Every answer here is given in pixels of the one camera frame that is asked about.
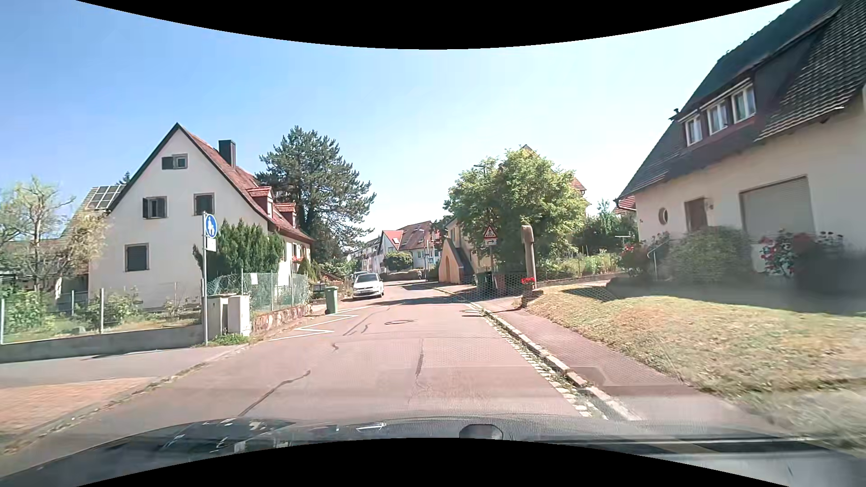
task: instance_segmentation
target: zigzag road marking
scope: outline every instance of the zigzag road marking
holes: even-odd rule
[[[349,312],[349,311],[357,311],[358,309],[364,309],[364,308],[376,308],[376,307],[378,307],[378,306],[381,306],[381,305],[378,305],[378,304],[372,304],[372,305],[370,305],[370,306],[362,306],[362,307],[360,307],[360,308],[351,308],[351,309],[346,309],[346,310],[344,311],[344,313]],[[295,335],[292,335],[292,336],[282,336],[282,337],[280,337],[280,338],[272,338],[272,339],[270,339],[270,340],[268,340],[268,341],[286,340],[287,338],[301,338],[302,336],[311,336],[311,335],[314,335],[314,334],[333,333],[333,330],[321,330],[321,329],[315,329],[315,328],[313,328],[313,327],[318,327],[318,326],[321,326],[321,325],[327,325],[328,323],[333,323],[333,322],[335,322],[335,321],[348,320],[349,318],[355,318],[355,317],[357,317],[358,315],[338,315],[338,314],[334,314],[334,315],[331,315],[331,316],[340,316],[340,318],[337,318],[336,320],[323,321],[322,323],[314,323],[314,324],[312,324],[312,325],[306,325],[306,326],[298,327],[298,328],[295,328],[294,330],[291,330],[291,331],[308,331],[308,332],[312,332],[312,333],[295,334]]]

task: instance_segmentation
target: blue pedestrian sign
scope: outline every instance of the blue pedestrian sign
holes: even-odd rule
[[[204,214],[204,236],[207,238],[217,236],[217,219],[210,213]]]

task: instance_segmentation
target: car hood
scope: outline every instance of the car hood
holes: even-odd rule
[[[373,417],[326,422],[227,418],[175,425],[117,439],[0,478],[0,486],[81,485],[244,451],[376,438],[512,439],[648,456],[682,452],[684,445],[697,445],[701,451],[713,451],[714,442],[723,445],[723,449],[717,449],[718,453],[734,451],[734,445],[745,445],[747,450],[752,448],[758,452],[766,451],[767,445],[781,451],[790,445],[805,445],[799,439],[785,440],[762,432],[733,428],[616,422],[546,414]],[[755,445],[759,445],[758,450],[754,450]],[[822,453],[824,455],[848,457],[820,450],[826,452]],[[711,464],[703,466],[730,471]],[[751,476],[750,472],[740,474]]]

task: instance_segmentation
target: handrail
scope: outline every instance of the handrail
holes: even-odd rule
[[[658,281],[658,263],[656,262],[656,250],[659,250],[659,248],[661,248],[665,244],[670,244],[670,237],[665,238],[663,242],[656,245],[652,249],[649,249],[649,252],[647,252],[647,258],[650,258],[650,254],[652,254],[652,267],[653,267],[653,271],[656,275],[657,281]]]

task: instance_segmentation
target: parked car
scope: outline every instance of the parked car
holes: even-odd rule
[[[355,283],[352,285],[352,297],[385,295],[385,283],[379,279],[378,274],[367,272],[355,278]]]

